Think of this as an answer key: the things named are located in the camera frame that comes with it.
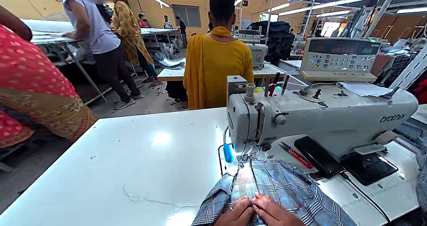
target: loose thread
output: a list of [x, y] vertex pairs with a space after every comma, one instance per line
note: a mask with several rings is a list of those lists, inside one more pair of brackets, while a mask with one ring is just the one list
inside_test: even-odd
[[139, 195], [133, 194], [131, 191], [129, 191], [129, 192], [126, 191], [125, 185], [123, 185], [123, 192], [125, 192], [126, 196], [129, 198], [130, 201], [134, 201], [134, 202], [148, 201], [148, 202], [153, 202], [153, 203], [172, 205], [173, 206], [172, 210], [174, 213], [177, 213], [182, 208], [196, 208], [197, 207], [197, 206], [179, 206], [179, 205], [176, 205], [172, 202], [162, 202], [162, 201], [157, 201], [157, 200], [149, 200], [149, 199], [147, 199], [148, 193], [147, 193], [147, 196], [141, 198]]

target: yellow dupatta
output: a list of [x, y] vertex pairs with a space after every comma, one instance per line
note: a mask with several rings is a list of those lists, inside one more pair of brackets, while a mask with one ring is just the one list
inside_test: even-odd
[[[210, 34], [231, 38], [233, 35], [224, 26], [215, 27]], [[187, 45], [187, 62], [184, 71], [184, 87], [187, 89], [188, 108], [205, 108], [205, 85], [203, 81], [203, 37], [198, 34], [191, 37]]]

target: black fabric pile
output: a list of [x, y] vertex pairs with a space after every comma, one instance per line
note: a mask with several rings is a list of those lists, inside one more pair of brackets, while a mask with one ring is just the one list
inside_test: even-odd
[[[261, 34], [266, 35], [268, 21], [251, 23], [252, 30], [258, 30], [261, 26]], [[274, 64], [279, 59], [287, 60], [291, 55], [292, 42], [295, 35], [290, 33], [291, 25], [288, 22], [270, 22], [269, 40], [267, 42], [268, 53], [265, 60]]]

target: mobile phone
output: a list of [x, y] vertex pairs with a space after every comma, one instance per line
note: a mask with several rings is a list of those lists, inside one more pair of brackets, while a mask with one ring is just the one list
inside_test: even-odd
[[309, 136], [295, 140], [294, 145], [325, 178], [331, 178], [344, 170], [337, 160]]

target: sandal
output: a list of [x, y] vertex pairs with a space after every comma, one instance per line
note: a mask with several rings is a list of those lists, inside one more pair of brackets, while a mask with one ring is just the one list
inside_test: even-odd
[[162, 84], [163, 84], [162, 81], [154, 81], [152, 84], [148, 85], [148, 87], [157, 87]]
[[151, 78], [147, 78], [145, 80], [143, 80], [141, 83], [148, 83], [148, 82], [154, 82], [156, 81], [155, 79], [151, 79]]

